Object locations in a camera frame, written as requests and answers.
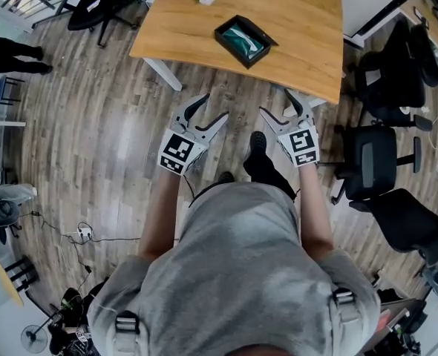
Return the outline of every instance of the black box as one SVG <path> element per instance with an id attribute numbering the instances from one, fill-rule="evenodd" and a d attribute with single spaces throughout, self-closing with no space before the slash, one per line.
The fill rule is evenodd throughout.
<path id="1" fill-rule="evenodd" d="M 237 24 L 242 31 L 252 37 L 257 42 L 260 42 L 264 49 L 255 54 L 252 59 L 248 59 L 242 53 L 239 53 L 235 47 L 233 47 L 223 36 L 224 32 L 228 30 L 232 25 Z M 251 68 L 252 65 L 257 63 L 259 60 L 264 58 L 270 51 L 270 48 L 273 45 L 278 45 L 273 39 L 271 39 L 262 29 L 260 29 L 257 25 L 251 22 L 249 19 L 246 19 L 242 16 L 234 16 L 220 27 L 214 30 L 214 38 L 217 42 L 219 42 L 222 46 L 224 46 L 242 65 L 247 68 Z"/>

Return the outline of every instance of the gray t-shirt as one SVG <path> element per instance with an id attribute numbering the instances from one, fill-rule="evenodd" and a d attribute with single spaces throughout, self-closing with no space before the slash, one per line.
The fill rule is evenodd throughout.
<path id="1" fill-rule="evenodd" d="M 352 328 L 336 309 L 338 287 L 354 293 Z M 343 251 L 320 263 L 307 255 L 285 193 L 237 182 L 195 201 L 171 251 L 152 264 L 130 257 L 117 267 L 88 313 L 101 355 L 123 310 L 143 323 L 150 356 L 224 356 L 252 344 L 353 356 L 376 329 L 379 298 Z"/>

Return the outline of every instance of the laminate flooring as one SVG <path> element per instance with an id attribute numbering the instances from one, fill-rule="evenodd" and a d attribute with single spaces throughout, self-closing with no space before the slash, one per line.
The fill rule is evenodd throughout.
<path id="1" fill-rule="evenodd" d="M 141 19 L 142 5 L 123 12 L 128 19 Z M 104 50 L 95 43 L 98 30 L 67 31 L 68 18 L 40 24 L 30 36 L 31 45 L 43 46 L 54 71 L 47 76 L 23 75 L 27 80 L 19 91 L 22 102 L 10 115 L 26 121 L 24 130 L 7 129 L 5 164 L 12 166 L 20 182 L 38 188 L 38 197 L 25 204 L 23 213 L 42 213 L 21 218 L 23 231 L 15 241 L 16 251 L 28 255 L 40 276 L 30 288 L 33 299 L 49 311 L 49 303 L 59 305 L 68 287 L 77 288 L 86 277 L 78 263 L 76 249 L 59 234 L 75 232 L 79 222 L 94 228 L 95 239 L 140 237 L 152 186 L 158 172 L 157 149 L 173 110 L 191 96 L 210 92 L 209 104 L 194 117 L 205 125 L 219 113 L 228 111 L 229 121 L 212 140 L 211 148 L 188 178 L 196 192 L 230 170 L 237 179 L 247 180 L 242 168 L 249 135 L 262 130 L 267 135 L 267 153 L 276 168 L 299 189 L 298 171 L 283 154 L 258 107 L 280 116 L 286 104 L 283 88 L 269 82 L 235 73 L 167 62 L 186 85 L 173 91 L 141 59 L 128 55 L 136 36 L 134 31 L 112 22 L 107 29 Z M 365 51 L 381 50 L 393 23 L 370 39 Z M 364 52 L 344 46 L 344 64 L 356 61 Z M 352 78 L 343 83 L 353 84 Z M 422 170 L 399 167 L 397 187 L 407 188 L 417 199 L 438 213 L 438 87 L 426 88 L 428 112 L 433 131 L 423 133 L 397 129 L 399 155 L 411 154 L 413 137 L 422 139 Z M 339 105 L 325 104 L 313 110 L 318 129 L 321 160 L 339 161 L 342 145 L 334 125 L 356 125 L 361 103 L 341 95 Z M 327 198 L 333 185 L 333 170 L 319 169 Z M 184 179 L 178 200 L 178 227 L 187 212 L 192 195 Z M 347 206 L 344 198 L 337 206 L 329 204 L 336 245 L 349 252 L 370 279 L 378 270 L 412 297 L 421 297 L 427 288 L 416 273 L 423 265 L 416 253 L 400 254 L 390 248 L 370 214 Z M 137 249 L 137 241 L 104 241 L 78 245 L 82 263 L 93 272 L 81 288 L 87 293 L 111 274 L 127 254 Z"/>

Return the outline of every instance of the foot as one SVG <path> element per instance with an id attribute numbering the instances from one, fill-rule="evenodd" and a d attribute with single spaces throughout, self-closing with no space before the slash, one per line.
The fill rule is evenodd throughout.
<path id="1" fill-rule="evenodd" d="M 219 183 L 231 183 L 235 182 L 235 178 L 230 171 L 224 171 L 218 179 Z"/>
<path id="2" fill-rule="evenodd" d="M 265 153 L 267 150 L 267 138 L 262 132 L 256 131 L 250 135 L 250 153 L 258 151 Z"/>
<path id="3" fill-rule="evenodd" d="M 38 46 L 36 48 L 37 52 L 38 52 L 38 56 L 34 57 L 36 58 L 38 61 L 42 61 L 42 59 L 44 58 L 44 51 L 42 49 L 42 47 Z"/>
<path id="4" fill-rule="evenodd" d="M 48 66 L 48 67 L 46 68 L 46 71 L 44 71 L 44 72 L 42 72 L 42 73 L 40 73 L 40 74 L 41 74 L 41 75 L 46 75 L 46 74 L 51 73 L 52 70 L 53 70 L 53 67 L 52 67 L 52 66 Z"/>

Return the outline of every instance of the black trousers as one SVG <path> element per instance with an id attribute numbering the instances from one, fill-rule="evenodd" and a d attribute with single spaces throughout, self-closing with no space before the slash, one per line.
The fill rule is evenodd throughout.
<path id="1" fill-rule="evenodd" d="M 288 181 L 278 171 L 276 171 L 272 160 L 263 152 L 252 152 L 246 161 L 243 163 L 243 168 L 246 169 L 252 182 L 264 183 L 280 188 L 291 200 L 295 201 L 296 193 Z M 202 190 L 195 200 L 211 188 L 222 185 L 228 182 L 216 182 Z"/>
<path id="2" fill-rule="evenodd" d="M 40 56 L 40 49 L 0 37 L 0 73 L 9 73 L 11 71 L 46 73 L 49 70 L 49 66 L 45 63 L 24 62 L 15 58 L 16 56 L 37 58 Z"/>

